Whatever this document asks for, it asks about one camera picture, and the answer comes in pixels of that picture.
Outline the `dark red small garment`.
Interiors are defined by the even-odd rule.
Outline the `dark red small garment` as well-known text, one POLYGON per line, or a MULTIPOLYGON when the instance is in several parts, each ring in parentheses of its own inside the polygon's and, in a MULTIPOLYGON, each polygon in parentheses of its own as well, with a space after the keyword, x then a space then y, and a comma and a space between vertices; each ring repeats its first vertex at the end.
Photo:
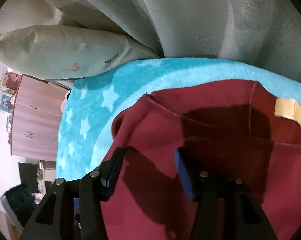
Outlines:
POLYGON ((125 150, 115 193, 102 205, 110 239, 188 239, 197 205, 174 163, 184 147, 196 174, 241 179, 270 226, 301 239, 301 126, 275 116, 260 83, 225 80, 143 95, 111 127, 125 150))

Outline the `turquoise star blanket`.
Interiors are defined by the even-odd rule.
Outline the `turquoise star blanket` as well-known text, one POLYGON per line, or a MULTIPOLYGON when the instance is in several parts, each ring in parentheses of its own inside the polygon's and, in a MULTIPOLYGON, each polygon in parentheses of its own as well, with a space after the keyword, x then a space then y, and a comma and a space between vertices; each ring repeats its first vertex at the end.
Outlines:
POLYGON ((75 180, 97 167, 112 144, 114 118, 144 94, 230 79, 257 81, 274 96, 301 104, 300 83, 245 63, 206 58, 131 61, 74 82, 59 126, 57 176, 75 180))

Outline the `pink wardrobe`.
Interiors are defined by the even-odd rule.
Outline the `pink wardrobe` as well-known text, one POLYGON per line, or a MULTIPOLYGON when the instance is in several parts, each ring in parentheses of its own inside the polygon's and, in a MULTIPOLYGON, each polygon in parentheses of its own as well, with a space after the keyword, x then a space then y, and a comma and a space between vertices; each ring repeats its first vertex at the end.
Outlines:
POLYGON ((67 90, 23 74, 12 114, 11 154, 55 161, 61 103, 67 90))

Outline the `floral print white pillow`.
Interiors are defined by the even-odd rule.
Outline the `floral print white pillow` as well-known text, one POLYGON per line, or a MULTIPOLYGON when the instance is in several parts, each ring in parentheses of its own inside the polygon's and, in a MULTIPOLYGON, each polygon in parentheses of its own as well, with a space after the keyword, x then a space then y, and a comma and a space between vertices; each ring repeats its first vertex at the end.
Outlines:
POLYGON ((156 58, 146 46, 108 31, 36 25, 0 35, 0 63, 41 79, 91 77, 129 61, 156 58))

